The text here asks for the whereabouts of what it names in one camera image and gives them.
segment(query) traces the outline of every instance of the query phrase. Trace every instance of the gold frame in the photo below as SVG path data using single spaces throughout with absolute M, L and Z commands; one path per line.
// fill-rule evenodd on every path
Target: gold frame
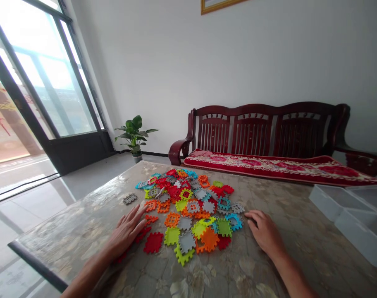
M 205 8 L 205 0 L 201 0 L 201 15 L 214 12 L 215 10 L 219 10 L 219 9 L 222 9 L 222 8 L 225 8 L 225 7 L 240 3 L 240 2 L 244 2 L 244 1 L 248 1 L 248 0 L 225 0 L 221 3 L 217 3 L 210 7 Z

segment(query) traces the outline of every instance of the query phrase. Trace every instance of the toy pile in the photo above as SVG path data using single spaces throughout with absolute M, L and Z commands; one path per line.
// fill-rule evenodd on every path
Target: toy pile
M 153 174 L 136 188 L 146 193 L 147 212 L 168 213 L 171 204 L 175 205 L 178 213 L 170 212 L 164 222 L 167 228 L 164 244 L 176 245 L 174 251 L 182 266 L 194 253 L 212 252 L 217 246 L 220 250 L 225 249 L 231 243 L 232 233 L 243 227 L 239 214 L 244 212 L 244 208 L 229 199 L 234 189 L 220 181 L 211 185 L 206 175 L 198 177 L 191 170 L 172 169 L 163 174 Z M 136 198 L 130 195 L 124 198 L 124 202 L 129 204 Z M 136 242 L 146 236 L 151 230 L 150 224 L 158 217 L 146 215 L 146 219 L 146 227 L 139 233 Z M 158 252 L 163 238 L 162 233 L 150 233 L 144 251 Z

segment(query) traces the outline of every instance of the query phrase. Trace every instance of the hand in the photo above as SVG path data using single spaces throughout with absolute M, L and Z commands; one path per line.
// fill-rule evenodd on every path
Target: hand
M 252 231 L 261 249 L 273 260 L 287 255 L 284 242 L 278 232 L 277 226 L 268 214 L 260 210 L 250 210 L 245 216 L 254 219 L 257 227 L 252 220 L 248 220 L 249 228 Z
M 140 205 L 134 207 L 127 215 L 121 217 L 117 227 L 110 236 L 109 241 L 103 250 L 110 261 L 114 261 L 122 255 L 132 244 L 139 232 L 145 227 L 146 220 L 139 222 L 140 218 L 146 212 L 146 208 L 140 208 Z

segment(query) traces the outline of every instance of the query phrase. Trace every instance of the bench backrest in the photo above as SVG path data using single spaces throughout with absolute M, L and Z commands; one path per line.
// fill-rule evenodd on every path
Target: bench backrest
M 206 106 L 191 111 L 189 125 L 193 150 L 310 158 L 331 154 L 336 135 L 345 129 L 348 117 L 346 104 Z

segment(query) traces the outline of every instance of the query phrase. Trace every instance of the baseboard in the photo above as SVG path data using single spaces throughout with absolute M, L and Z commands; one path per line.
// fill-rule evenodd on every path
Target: baseboard
M 123 154 L 125 152 L 129 152 L 129 150 L 125 149 L 125 150 L 121 150 L 121 151 L 117 151 L 117 153 L 119 154 Z M 160 157 L 168 157 L 168 154 L 165 154 L 165 153 L 155 153 L 155 152 L 148 152 L 148 151 L 142 151 L 142 154 L 145 154 L 145 155 L 153 155 L 153 156 L 160 156 Z

